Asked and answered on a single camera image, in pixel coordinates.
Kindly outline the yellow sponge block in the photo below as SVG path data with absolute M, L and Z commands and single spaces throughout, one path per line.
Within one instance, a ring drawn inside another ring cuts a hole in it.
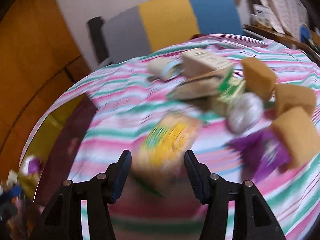
M 277 75 L 263 62 L 255 57 L 246 57 L 240 61 L 246 89 L 255 93 L 264 102 L 271 99 Z
M 275 86 L 275 113 L 276 117 L 294 107 L 302 107 L 312 117 L 316 108 L 316 94 L 311 88 L 278 83 Z
M 271 129 L 291 156 L 287 168 L 298 168 L 319 154 L 317 129 L 302 107 L 294 107 L 280 115 L 272 122 Z

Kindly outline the gold maroon storage box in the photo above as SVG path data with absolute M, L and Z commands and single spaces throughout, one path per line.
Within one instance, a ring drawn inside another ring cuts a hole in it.
M 32 138 L 18 171 L 28 199 L 46 206 L 68 178 L 81 142 L 97 112 L 86 94 L 48 114 Z

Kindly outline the purple snack packet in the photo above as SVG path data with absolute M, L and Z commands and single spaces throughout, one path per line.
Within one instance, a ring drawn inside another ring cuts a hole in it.
M 291 161 L 287 147 L 270 128 L 235 138 L 228 146 L 241 153 L 242 161 L 256 183 Z

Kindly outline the wooden side desk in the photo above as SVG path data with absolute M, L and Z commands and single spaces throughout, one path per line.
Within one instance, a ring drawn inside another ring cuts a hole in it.
M 312 48 L 310 48 L 306 43 L 300 42 L 294 37 L 286 34 L 280 34 L 274 30 L 259 27 L 256 25 L 246 24 L 244 25 L 244 29 L 246 31 L 250 31 L 251 33 L 255 33 L 257 35 L 263 36 L 265 38 L 274 40 L 278 43 L 289 46 L 290 48 L 300 49 L 304 51 L 313 62 L 319 66 L 319 54 L 317 54 Z

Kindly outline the green-edged cracker packet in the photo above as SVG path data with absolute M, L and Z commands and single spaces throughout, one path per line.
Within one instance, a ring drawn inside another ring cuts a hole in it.
M 233 68 L 213 71 L 204 75 L 189 78 L 168 95 L 168 100 L 191 100 L 220 95 L 228 88 L 228 81 L 233 76 Z

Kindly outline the orange wooden wardrobe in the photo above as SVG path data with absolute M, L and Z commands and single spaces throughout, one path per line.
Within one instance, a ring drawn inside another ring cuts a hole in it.
M 12 4 L 1 20 L 1 180 L 40 117 L 89 73 L 56 0 Z

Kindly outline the grey yellow blue headboard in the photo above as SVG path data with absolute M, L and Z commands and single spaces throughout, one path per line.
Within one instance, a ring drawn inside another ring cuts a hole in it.
M 149 55 L 198 34 L 244 33 L 234 0 L 150 0 L 87 25 L 99 64 Z

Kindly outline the silver white ball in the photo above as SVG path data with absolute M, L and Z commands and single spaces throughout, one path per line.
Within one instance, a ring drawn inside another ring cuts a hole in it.
M 227 125 L 233 134 L 242 134 L 260 120 L 264 112 L 264 103 L 254 93 L 237 96 L 227 115 Z

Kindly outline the beige cardboard box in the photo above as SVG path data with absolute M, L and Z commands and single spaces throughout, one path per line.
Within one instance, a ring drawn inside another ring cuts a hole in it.
M 208 73 L 227 76 L 233 71 L 234 63 L 202 48 L 195 48 L 180 54 L 183 75 L 197 77 Z

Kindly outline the blue round container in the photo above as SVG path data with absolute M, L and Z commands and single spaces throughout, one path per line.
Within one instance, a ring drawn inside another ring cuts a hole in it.
M 300 40 L 302 43 L 306 43 L 310 39 L 310 30 L 305 23 L 300 25 Z

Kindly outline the striped pink green bedsheet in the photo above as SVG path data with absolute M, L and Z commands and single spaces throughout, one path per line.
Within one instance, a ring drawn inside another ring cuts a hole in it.
M 179 111 L 203 122 L 192 146 L 197 159 L 225 180 L 244 180 L 240 154 L 227 146 L 234 136 L 225 119 L 183 102 L 168 101 L 167 94 L 183 77 L 170 82 L 148 80 L 146 66 L 150 60 L 160 56 L 177 59 L 180 53 L 197 47 L 231 60 L 236 78 L 242 77 L 241 60 L 256 57 L 276 73 L 279 82 L 306 86 L 319 93 L 319 67 L 303 52 L 271 40 L 257 41 L 238 35 L 211 34 L 103 67 L 73 85 L 49 108 L 52 112 L 86 93 L 98 109 L 74 159 L 69 179 L 86 181 L 104 172 L 123 150 L 134 152 L 139 148 L 164 114 Z M 128 178 L 120 199 L 109 207 L 117 239 L 198 239 L 206 209 L 195 198 L 186 174 L 163 196 Z

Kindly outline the rolled white blue sock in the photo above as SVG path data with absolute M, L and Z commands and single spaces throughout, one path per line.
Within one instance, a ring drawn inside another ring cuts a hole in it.
M 170 81 L 182 74 L 183 69 L 181 67 L 181 64 L 181 60 L 173 60 L 166 57 L 158 57 L 152 59 L 147 64 L 147 70 L 151 74 L 151 77 L 149 79 L 151 81 Z

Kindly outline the green tea box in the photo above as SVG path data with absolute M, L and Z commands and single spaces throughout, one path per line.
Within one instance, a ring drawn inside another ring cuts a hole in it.
M 219 94 L 208 98 L 209 109 L 220 116 L 227 116 L 234 105 L 234 100 L 244 94 L 246 81 L 235 78 L 233 70 L 219 87 Z

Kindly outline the yellow cracker snack packet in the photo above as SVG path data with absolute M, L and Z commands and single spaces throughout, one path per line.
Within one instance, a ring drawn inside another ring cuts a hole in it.
M 131 170 L 144 187 L 162 194 L 181 171 L 184 153 L 191 149 L 202 121 L 181 112 L 168 112 L 133 154 Z

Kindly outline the white blue carton on desk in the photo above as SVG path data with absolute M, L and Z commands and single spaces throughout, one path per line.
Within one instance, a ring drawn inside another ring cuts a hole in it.
M 270 9 L 268 7 L 253 4 L 254 16 L 253 20 L 255 24 L 263 26 L 265 28 L 271 29 L 271 18 L 270 18 Z

